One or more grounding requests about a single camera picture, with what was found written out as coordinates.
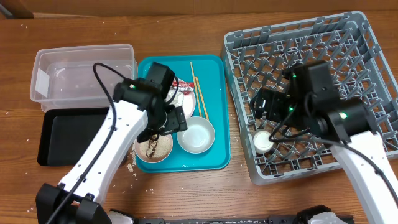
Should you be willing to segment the brown food scrap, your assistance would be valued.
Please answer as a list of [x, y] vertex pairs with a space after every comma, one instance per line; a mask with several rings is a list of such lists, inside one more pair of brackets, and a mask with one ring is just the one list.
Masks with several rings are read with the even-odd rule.
[[159, 141], [156, 137], [150, 138], [147, 141], [147, 146], [145, 150], [146, 157], [150, 159], [159, 157], [159, 153], [157, 152], [158, 143]]

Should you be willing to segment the grey-green bowl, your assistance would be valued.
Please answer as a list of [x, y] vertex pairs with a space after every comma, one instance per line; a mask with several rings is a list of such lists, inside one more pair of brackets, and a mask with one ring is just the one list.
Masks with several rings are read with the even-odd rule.
[[209, 150], [215, 141], [215, 129], [205, 118], [193, 116], [187, 119], [187, 130], [177, 133], [180, 147], [191, 154]]

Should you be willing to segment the red foil snack wrapper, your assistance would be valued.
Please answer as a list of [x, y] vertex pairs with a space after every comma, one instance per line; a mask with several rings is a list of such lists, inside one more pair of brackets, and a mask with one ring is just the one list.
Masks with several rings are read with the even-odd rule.
[[170, 87], [170, 91], [179, 91], [184, 95], [189, 95], [191, 92], [194, 91], [194, 84], [186, 82], [177, 83], [176, 81], [174, 81], [172, 83], [172, 86]]

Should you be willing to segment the white cup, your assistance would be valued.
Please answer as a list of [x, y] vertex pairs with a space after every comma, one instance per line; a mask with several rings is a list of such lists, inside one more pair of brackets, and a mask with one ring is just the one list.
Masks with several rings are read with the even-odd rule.
[[258, 130], [253, 134], [254, 148], [258, 154], [265, 154], [273, 148], [274, 143], [269, 140], [270, 135], [264, 130]]

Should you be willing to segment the wooden chopstick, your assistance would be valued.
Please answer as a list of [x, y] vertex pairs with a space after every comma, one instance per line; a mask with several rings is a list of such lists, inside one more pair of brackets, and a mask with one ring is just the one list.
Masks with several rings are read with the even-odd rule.
[[205, 118], [209, 121], [209, 116], [208, 116], [208, 112], [207, 112], [205, 100], [204, 100], [204, 97], [203, 97], [203, 93], [202, 93], [202, 91], [201, 91], [201, 86], [200, 86], [198, 77], [196, 77], [196, 76], [195, 76], [195, 81], [196, 81], [196, 84], [197, 84], [197, 87], [198, 87], [198, 91], [199, 91], [199, 95], [200, 95], [202, 107], [203, 107], [203, 109], [204, 109]]
[[197, 101], [197, 108], [198, 108], [198, 111], [199, 111], [199, 116], [202, 117], [200, 100], [199, 100], [199, 96], [198, 96], [198, 88], [197, 88], [196, 76], [195, 76], [195, 73], [194, 73], [194, 70], [193, 70], [192, 62], [190, 62], [190, 68], [191, 68], [191, 73], [192, 73], [192, 78], [193, 78], [195, 98], [196, 98], [196, 101]]

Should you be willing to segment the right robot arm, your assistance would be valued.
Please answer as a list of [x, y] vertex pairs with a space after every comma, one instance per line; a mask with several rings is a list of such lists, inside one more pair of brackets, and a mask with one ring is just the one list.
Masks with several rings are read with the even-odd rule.
[[319, 143], [348, 176], [370, 223], [397, 223], [397, 177], [373, 113], [360, 98], [342, 100], [329, 64], [317, 60], [281, 72], [284, 92], [261, 88], [250, 101], [255, 118], [278, 123], [273, 143]]

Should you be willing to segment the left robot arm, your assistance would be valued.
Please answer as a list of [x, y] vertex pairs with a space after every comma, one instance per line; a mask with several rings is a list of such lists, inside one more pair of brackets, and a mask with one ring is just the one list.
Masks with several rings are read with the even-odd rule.
[[56, 186], [44, 184], [35, 202], [39, 223], [134, 223], [102, 204], [110, 183], [134, 142], [187, 130], [182, 107], [166, 99], [175, 73], [154, 62], [145, 78], [124, 78], [107, 93], [110, 107], [99, 131], [71, 171]]

